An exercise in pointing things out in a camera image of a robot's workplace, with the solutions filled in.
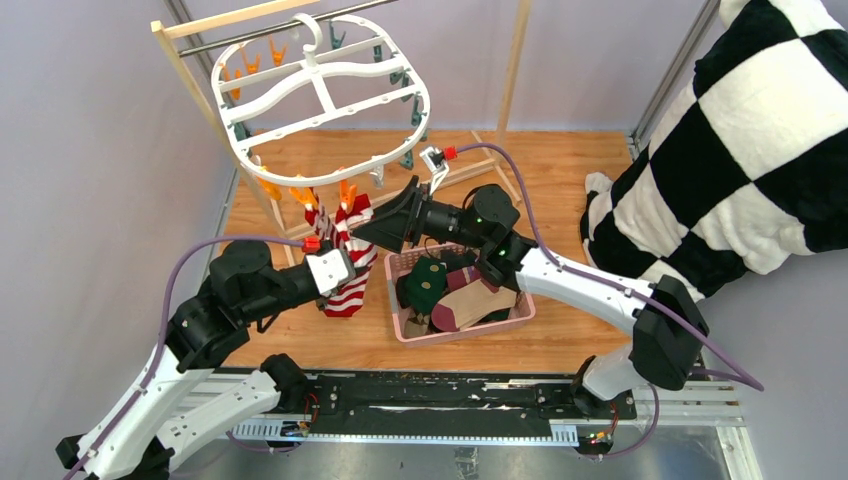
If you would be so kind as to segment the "cream purple striped sock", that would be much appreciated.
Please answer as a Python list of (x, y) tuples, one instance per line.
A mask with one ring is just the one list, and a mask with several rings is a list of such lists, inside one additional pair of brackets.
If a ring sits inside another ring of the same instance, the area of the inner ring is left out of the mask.
[(505, 287), (479, 280), (452, 293), (447, 293), (434, 307), (431, 322), (442, 332), (458, 332), (474, 326), (487, 315), (510, 310), (517, 293)]
[(481, 278), (481, 274), (475, 266), (467, 266), (453, 270), (446, 275), (446, 287), (449, 293), (464, 288)]

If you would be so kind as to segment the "red white striped sock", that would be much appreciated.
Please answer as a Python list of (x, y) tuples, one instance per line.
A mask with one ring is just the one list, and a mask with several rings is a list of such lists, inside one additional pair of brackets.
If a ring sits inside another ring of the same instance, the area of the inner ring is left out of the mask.
[(343, 285), (337, 294), (327, 300), (324, 314), (327, 317), (349, 318), (364, 306), (364, 296), (370, 271), (377, 259), (377, 247), (350, 235), (352, 226), (356, 226), (374, 215), (367, 194), (358, 194), (350, 207), (345, 210), (339, 206), (332, 220), (331, 239), (334, 245), (345, 250), (357, 271), (356, 276)]
[(322, 242), (328, 242), (332, 247), (336, 246), (336, 230), (333, 218), (321, 201), (304, 206), (304, 219), (316, 237)]

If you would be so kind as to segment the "white round sock hanger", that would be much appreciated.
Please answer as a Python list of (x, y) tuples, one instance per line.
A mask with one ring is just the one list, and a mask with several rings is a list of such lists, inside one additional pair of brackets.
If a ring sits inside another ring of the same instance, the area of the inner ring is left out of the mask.
[[(377, 23), (357, 15), (340, 15), (358, 35), (353, 43), (333, 47), (330, 31), (305, 13), (293, 16), (295, 32), (305, 36), (301, 53), (289, 62), (259, 67), (254, 73), (228, 72), (230, 59), (248, 46), (226, 47), (210, 75), (210, 86), (230, 147), (246, 173), (282, 187), (316, 187), (363, 173), (412, 153), (429, 133), (430, 93), (409, 57)], [(259, 157), (261, 145), (283, 140), (335, 121), (360, 119), (381, 107), (411, 107), (406, 134), (384, 151), (317, 176), (275, 173)]]

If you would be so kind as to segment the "pink plastic basket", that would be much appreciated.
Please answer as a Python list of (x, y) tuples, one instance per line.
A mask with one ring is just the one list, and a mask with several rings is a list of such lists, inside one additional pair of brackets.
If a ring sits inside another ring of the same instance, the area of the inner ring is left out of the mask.
[(453, 269), (462, 252), (447, 244), (385, 257), (394, 333), (405, 346), (500, 333), (534, 318), (531, 296), (485, 287), (474, 267)]

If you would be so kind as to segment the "argyle brown sock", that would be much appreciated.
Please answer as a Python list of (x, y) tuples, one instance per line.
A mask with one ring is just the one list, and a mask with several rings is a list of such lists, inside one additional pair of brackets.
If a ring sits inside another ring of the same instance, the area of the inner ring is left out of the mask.
[(410, 340), (431, 333), (431, 316), (429, 314), (412, 313), (406, 319), (403, 327), (403, 338)]

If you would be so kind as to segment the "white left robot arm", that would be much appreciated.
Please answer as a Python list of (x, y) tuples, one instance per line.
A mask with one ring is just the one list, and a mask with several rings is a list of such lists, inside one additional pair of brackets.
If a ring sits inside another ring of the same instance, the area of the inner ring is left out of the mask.
[(349, 242), (397, 251), (411, 217), (398, 204), (361, 205), (345, 228), (328, 238), (299, 242), (304, 259), (276, 268), (273, 236), (224, 235), (197, 294), (179, 305), (165, 297), (156, 344), (139, 375), (89, 432), (62, 439), (57, 456), (68, 477), (167, 479), (201, 447), (258, 413), (307, 407), (307, 379), (287, 355), (268, 357), (235, 388), (177, 415), (183, 399), (252, 331), (266, 330), (282, 313), (323, 302), (350, 285), (364, 266)]

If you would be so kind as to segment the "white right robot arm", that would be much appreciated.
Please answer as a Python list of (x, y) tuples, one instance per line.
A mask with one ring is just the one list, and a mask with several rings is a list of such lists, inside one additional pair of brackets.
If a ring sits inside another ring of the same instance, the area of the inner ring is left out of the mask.
[(518, 295), (535, 294), (598, 317), (631, 338), (606, 355), (591, 356), (575, 373), (571, 403), (584, 417), (596, 417), (618, 394), (641, 385), (681, 390), (709, 333), (683, 284), (669, 276), (651, 283), (604, 273), (558, 257), (514, 230), (518, 211), (497, 185), (487, 185), (464, 208), (434, 200), (426, 185), (412, 179), (392, 204), (390, 224), (400, 243), (424, 235), (476, 248), (474, 265), (447, 274), (442, 299), (431, 310), (439, 331), (477, 322), (511, 307)]

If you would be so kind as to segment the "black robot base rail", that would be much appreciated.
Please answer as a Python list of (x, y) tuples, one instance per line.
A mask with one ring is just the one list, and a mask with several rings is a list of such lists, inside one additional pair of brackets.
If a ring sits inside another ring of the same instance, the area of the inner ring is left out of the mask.
[(235, 426), (239, 440), (583, 446), (636, 419), (631, 392), (591, 413), (567, 374), (309, 370), (300, 402)]

